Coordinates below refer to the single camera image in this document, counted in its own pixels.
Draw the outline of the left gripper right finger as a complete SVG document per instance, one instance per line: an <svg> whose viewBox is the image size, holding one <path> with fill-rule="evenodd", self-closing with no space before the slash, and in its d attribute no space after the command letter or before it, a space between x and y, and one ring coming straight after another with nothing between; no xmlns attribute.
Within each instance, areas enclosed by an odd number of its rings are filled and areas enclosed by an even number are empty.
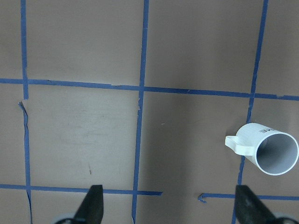
<svg viewBox="0 0 299 224"><path fill-rule="evenodd" d="M235 216L240 224L274 224L276 217L247 185L235 188Z"/></svg>

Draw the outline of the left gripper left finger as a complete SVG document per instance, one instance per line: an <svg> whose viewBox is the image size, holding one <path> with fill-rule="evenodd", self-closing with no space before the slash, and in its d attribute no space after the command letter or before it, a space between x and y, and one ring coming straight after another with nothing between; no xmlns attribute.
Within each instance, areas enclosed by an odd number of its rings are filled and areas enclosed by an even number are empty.
<svg viewBox="0 0 299 224"><path fill-rule="evenodd" d="M103 187L92 185L73 217L74 224L100 224L104 215Z"/></svg>

